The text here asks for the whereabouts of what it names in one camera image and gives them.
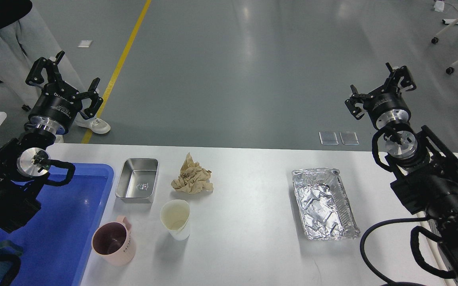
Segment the stainless steel tray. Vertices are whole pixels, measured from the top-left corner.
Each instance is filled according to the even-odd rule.
[[[291,172],[307,239],[354,239],[360,234],[339,173],[329,168]]]
[[[157,172],[157,159],[127,159],[116,187],[116,197],[126,203],[152,203],[155,197]]]

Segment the white sneaker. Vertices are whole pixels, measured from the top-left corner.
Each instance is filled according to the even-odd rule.
[[[65,143],[65,140],[63,139],[63,135],[56,135],[56,140],[54,140],[54,144],[56,143]]]
[[[100,118],[91,118],[88,120],[76,120],[75,124],[79,127],[91,129],[96,134],[106,134],[111,130],[109,123]]]

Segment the pink mug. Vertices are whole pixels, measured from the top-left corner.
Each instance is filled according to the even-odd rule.
[[[135,256],[135,241],[130,236],[132,225],[124,215],[100,226],[91,239],[91,248],[112,265],[129,263]]]

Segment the yellow floor line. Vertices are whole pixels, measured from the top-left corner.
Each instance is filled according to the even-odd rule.
[[[133,41],[135,39],[135,36],[137,35],[137,32],[139,31],[140,24],[142,23],[142,20],[144,19],[144,16],[146,15],[149,4],[151,4],[151,0],[146,1],[146,4],[142,8],[142,11],[139,15],[138,20],[135,23],[134,29],[132,30],[132,34],[130,34],[130,37],[128,38],[127,45],[125,46],[125,49],[123,50],[123,53],[120,56],[120,60],[118,60],[116,69],[114,70],[113,75],[111,76],[111,80],[109,80],[109,84],[107,85],[107,88],[105,89],[105,92],[102,96],[103,103],[100,109],[98,109],[97,117],[100,117],[100,115],[102,114],[105,104],[107,103],[107,100],[109,99],[109,96],[111,95],[111,92],[114,87],[114,83],[116,82],[116,80],[118,79],[118,76],[120,75],[121,68],[123,67],[125,60],[127,59],[128,52],[130,51],[130,48],[132,47]],[[82,138],[81,143],[89,143],[89,140],[91,139],[91,135],[93,135],[93,132],[87,129],[86,133],[84,134],[84,138]]]

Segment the mug handle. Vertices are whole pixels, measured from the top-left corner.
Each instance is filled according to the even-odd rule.
[[[116,221],[124,224],[126,226],[127,230],[130,231],[132,229],[132,224],[130,224],[130,222],[128,221],[126,216],[118,215],[118,217],[116,218]]]

